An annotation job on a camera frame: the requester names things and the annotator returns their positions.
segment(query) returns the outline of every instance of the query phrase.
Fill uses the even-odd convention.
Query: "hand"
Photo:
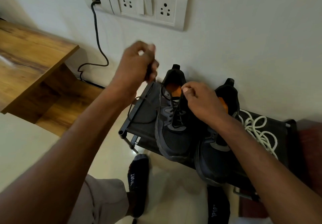
[[[188,82],[182,86],[190,110],[210,125],[216,118],[227,115],[216,93],[204,83]]]
[[[144,51],[143,55],[139,55],[139,51]],[[159,63],[154,59],[155,45],[142,41],[137,41],[130,47],[124,50],[119,67],[110,83],[120,93],[126,95],[126,98],[131,103],[139,86],[146,79],[148,66],[151,65],[151,74],[147,78],[147,82],[152,82],[157,76],[156,69]]]

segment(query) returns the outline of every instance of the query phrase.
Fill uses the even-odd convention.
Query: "fingernail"
[[[154,53],[155,53],[155,45],[154,45],[154,44],[149,44],[149,45],[147,46],[147,48],[148,48],[150,51],[152,51],[152,52],[154,52]]]

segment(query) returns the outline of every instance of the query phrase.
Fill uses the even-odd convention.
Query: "person's left hand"
[[[119,63],[115,75],[110,83],[110,86],[118,88],[121,93],[127,95],[132,100],[136,96],[139,86],[146,80],[152,82],[157,76],[156,69],[159,63],[154,59],[155,45],[146,44],[142,41],[137,41],[130,47],[124,50],[123,56]],[[151,74],[146,77],[147,69],[151,66]]]

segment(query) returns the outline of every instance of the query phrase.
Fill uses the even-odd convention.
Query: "tile floor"
[[[89,174],[96,178],[119,178],[127,186],[127,170],[135,153],[118,136],[127,109],[119,116],[97,153]],[[31,166],[58,136],[13,115],[0,114],[0,190]],[[138,147],[150,157],[148,205],[139,223],[207,223],[206,185],[195,170]],[[238,197],[227,186],[232,222],[238,215]],[[125,217],[118,224],[132,223]]]

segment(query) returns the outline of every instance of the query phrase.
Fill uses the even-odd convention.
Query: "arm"
[[[190,82],[183,86],[183,92],[191,111],[230,146],[275,224],[322,223],[322,198],[227,115],[213,90]]]
[[[111,126],[135,98],[155,46],[136,42],[124,51],[110,85],[60,140],[0,194],[1,223],[66,223],[90,165]]]

